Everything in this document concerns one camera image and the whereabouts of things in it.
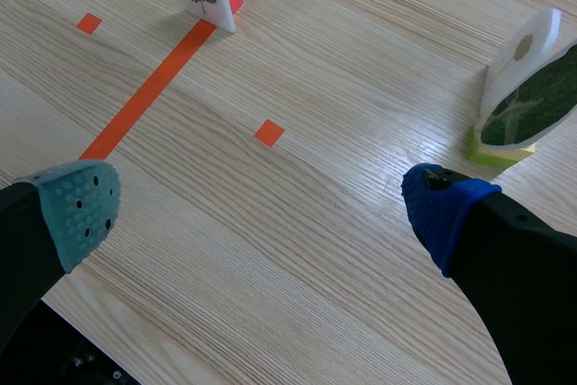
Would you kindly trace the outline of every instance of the orange tape line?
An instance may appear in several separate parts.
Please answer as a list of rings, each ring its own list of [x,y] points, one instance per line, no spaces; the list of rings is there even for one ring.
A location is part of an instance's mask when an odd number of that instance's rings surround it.
[[[204,20],[195,24],[82,152],[80,159],[106,158],[215,29],[213,24]]]

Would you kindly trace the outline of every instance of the yellow-green base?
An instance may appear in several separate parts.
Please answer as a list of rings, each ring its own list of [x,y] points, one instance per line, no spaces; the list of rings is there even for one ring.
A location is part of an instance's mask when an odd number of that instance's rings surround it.
[[[488,148],[475,139],[475,131],[471,128],[469,133],[469,153],[467,160],[485,164],[486,166],[508,169],[513,164],[530,157],[535,153],[535,145],[526,148],[515,149],[514,151],[499,151]]]

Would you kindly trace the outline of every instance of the wood grain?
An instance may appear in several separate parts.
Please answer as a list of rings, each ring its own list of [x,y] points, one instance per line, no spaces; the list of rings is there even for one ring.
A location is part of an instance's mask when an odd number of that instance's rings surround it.
[[[574,117],[505,172],[463,158],[486,65],[544,5],[561,47],[577,0],[244,0],[110,156],[117,226],[47,302],[146,384],[508,383],[400,181],[439,162],[577,233]],[[194,24],[177,0],[0,6],[0,187],[76,159]]]

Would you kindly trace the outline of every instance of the teal foot pad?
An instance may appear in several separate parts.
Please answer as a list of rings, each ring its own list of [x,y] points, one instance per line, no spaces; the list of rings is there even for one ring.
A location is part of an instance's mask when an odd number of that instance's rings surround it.
[[[79,160],[19,182],[33,184],[62,269],[70,273],[107,237],[120,205],[116,170],[102,160]]]

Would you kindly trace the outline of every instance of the orange square marker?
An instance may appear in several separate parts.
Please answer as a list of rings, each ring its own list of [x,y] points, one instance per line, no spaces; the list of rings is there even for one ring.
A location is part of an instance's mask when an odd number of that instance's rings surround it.
[[[254,134],[254,138],[270,147],[277,142],[284,132],[284,128],[280,128],[274,122],[267,119]]]
[[[78,22],[76,27],[78,27],[82,32],[86,32],[91,35],[96,27],[102,22],[102,20],[91,13],[87,13],[82,20]]]

